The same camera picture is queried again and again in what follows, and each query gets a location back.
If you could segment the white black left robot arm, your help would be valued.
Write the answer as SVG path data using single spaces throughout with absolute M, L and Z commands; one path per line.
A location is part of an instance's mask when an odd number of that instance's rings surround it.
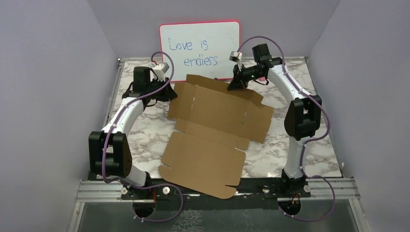
M 88 137 L 90 170 L 100 175 L 105 183 L 120 181 L 132 187 L 139 198 L 152 192 L 148 172 L 132 163 L 128 135 L 137 118 L 151 107 L 151 100 L 169 102 L 177 98 L 165 74 L 169 66 L 158 63 L 154 67 L 139 66 L 133 69 L 133 81 L 122 95 L 122 102 L 111 120 Z

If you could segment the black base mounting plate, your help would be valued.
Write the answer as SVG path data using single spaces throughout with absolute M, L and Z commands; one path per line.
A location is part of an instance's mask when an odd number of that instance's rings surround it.
M 177 210 L 277 210 L 282 202 L 298 207 L 311 196 L 306 180 L 296 186 L 280 177 L 242 178 L 237 186 L 220 183 L 170 183 L 152 178 L 147 187 L 136 188 L 121 181 L 109 184 L 90 175 L 80 192 L 91 200 L 132 203 L 137 209 Z

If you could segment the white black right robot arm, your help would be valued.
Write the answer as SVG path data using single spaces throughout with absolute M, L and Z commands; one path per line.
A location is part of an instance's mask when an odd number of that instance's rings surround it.
M 304 154 L 306 141 L 311 139 L 320 127 L 322 100 L 318 95 L 305 92 L 300 84 L 289 74 L 280 57 L 272 57 L 267 44 L 259 44 L 252 49 L 256 65 L 246 68 L 242 53 L 232 51 L 230 61 L 235 62 L 233 79 L 228 91 L 245 89 L 249 81 L 264 77 L 272 82 L 288 103 L 284 128 L 289 136 L 289 148 L 285 167 L 282 170 L 279 191 L 286 197 L 292 196 L 305 185 Z

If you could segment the pink framed whiteboard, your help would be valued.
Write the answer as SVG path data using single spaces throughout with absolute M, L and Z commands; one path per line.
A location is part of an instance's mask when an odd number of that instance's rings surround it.
M 162 60 L 174 64 L 173 82 L 185 81 L 188 74 L 231 79 L 229 56 L 240 46 L 240 31 L 233 20 L 160 25 Z

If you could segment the brown cardboard box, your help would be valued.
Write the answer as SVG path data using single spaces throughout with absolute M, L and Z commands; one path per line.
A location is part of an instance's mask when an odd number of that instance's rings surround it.
M 250 141 L 263 143 L 274 108 L 251 89 L 189 74 L 174 86 L 167 117 L 175 120 L 159 174 L 170 183 L 239 184 Z

